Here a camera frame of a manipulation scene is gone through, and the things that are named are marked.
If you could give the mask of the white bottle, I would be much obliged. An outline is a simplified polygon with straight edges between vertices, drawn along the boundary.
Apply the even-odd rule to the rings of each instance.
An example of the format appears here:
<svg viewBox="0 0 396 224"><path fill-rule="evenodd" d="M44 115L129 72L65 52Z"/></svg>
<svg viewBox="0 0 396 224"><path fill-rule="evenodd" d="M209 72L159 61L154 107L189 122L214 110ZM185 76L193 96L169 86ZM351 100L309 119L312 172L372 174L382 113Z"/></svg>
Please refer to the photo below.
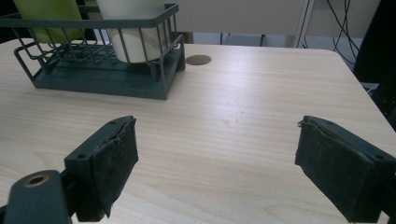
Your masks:
<svg viewBox="0 0 396 224"><path fill-rule="evenodd" d="M97 0L104 20L153 19L165 11L164 0ZM167 22L159 28L108 29L117 58L124 63L157 60L170 43Z"/></svg>

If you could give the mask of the white partition panel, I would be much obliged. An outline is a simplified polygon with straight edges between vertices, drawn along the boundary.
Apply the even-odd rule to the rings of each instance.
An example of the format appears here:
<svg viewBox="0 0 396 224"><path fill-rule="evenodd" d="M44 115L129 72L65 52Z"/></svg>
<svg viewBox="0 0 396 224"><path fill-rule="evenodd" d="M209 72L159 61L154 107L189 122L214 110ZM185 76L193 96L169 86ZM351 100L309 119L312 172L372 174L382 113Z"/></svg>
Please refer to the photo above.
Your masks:
<svg viewBox="0 0 396 224"><path fill-rule="evenodd" d="M294 36L303 0L165 0L182 32ZM315 0L305 36L365 35L380 0Z"/></svg>

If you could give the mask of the white metal post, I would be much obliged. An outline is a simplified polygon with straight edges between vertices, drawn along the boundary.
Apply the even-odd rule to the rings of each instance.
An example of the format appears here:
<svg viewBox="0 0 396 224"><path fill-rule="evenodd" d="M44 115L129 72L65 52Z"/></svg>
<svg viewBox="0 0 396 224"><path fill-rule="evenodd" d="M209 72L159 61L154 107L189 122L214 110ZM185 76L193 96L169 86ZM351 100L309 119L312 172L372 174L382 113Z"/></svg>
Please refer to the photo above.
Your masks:
<svg viewBox="0 0 396 224"><path fill-rule="evenodd" d="M292 46L294 48L300 48L303 45L314 4L315 0L303 0L296 32L292 39Z"/></svg>

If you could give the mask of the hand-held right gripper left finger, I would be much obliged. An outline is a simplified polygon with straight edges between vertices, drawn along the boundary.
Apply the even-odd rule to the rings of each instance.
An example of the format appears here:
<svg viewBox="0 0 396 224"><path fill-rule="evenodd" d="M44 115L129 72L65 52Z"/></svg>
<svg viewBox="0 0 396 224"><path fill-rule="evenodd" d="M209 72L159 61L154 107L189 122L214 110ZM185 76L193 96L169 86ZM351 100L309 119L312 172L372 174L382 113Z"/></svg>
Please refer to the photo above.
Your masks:
<svg viewBox="0 0 396 224"><path fill-rule="evenodd" d="M108 217L138 162L135 118L113 119L64 159L69 213L80 222Z"/></svg>

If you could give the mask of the dark wire rack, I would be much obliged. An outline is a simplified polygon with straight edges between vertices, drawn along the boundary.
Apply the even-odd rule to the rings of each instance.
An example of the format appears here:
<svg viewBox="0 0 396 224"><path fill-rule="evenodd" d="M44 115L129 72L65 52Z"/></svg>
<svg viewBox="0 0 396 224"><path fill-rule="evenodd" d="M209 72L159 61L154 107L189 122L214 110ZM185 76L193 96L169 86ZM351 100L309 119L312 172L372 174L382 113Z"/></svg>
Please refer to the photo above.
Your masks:
<svg viewBox="0 0 396 224"><path fill-rule="evenodd" d="M1 16L0 27L13 31L20 44L14 54L19 63L38 63L27 76L41 89L83 91L166 99L175 72L185 68L184 39L177 32L176 4L153 19L104 20L98 4L78 5L81 20L25 20L20 12ZM157 60L124 63L113 49L108 29L159 28L167 22L170 43ZM81 38L62 43L40 43L33 28L74 28L84 30Z"/></svg>

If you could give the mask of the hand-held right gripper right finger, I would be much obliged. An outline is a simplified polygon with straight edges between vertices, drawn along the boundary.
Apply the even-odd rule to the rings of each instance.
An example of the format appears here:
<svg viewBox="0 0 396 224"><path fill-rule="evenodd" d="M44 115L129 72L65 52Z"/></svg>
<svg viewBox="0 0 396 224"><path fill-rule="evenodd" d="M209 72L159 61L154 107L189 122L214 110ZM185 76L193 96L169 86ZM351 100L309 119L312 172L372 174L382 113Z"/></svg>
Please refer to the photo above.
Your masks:
<svg viewBox="0 0 396 224"><path fill-rule="evenodd" d="M396 158L326 119L305 116L295 163L349 222L396 223Z"/></svg>

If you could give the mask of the green bottle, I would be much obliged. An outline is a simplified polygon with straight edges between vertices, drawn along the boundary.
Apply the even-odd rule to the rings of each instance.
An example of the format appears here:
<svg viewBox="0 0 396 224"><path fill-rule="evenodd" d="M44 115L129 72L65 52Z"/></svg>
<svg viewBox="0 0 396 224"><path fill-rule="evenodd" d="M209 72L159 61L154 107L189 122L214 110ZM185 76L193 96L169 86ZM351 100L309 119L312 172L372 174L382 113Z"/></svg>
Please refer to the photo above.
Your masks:
<svg viewBox="0 0 396 224"><path fill-rule="evenodd" d="M25 20L81 20L76 0L13 0ZM74 28L33 28L40 43L62 43L82 37L84 30Z"/></svg>

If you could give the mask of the black equipment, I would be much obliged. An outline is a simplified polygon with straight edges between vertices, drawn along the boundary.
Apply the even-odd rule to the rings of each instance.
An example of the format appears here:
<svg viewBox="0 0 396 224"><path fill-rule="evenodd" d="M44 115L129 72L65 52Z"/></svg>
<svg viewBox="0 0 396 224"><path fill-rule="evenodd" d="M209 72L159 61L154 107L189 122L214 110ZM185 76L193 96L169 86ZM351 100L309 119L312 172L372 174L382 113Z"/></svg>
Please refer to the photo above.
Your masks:
<svg viewBox="0 0 396 224"><path fill-rule="evenodd" d="M360 82L378 83L371 98L396 132L396 0L380 0L353 73Z"/></svg>

